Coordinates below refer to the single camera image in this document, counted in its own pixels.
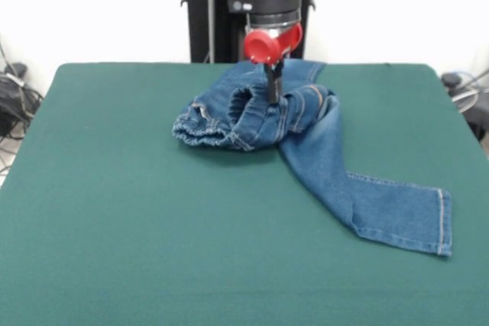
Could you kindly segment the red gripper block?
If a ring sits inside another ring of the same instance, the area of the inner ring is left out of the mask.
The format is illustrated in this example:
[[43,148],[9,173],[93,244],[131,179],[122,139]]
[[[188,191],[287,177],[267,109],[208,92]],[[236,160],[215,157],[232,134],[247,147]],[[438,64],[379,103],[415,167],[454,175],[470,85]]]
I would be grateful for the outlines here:
[[248,24],[245,27],[244,55],[252,63],[262,63],[267,77],[267,99],[272,105],[282,94],[284,57],[293,52],[303,39],[298,23]]

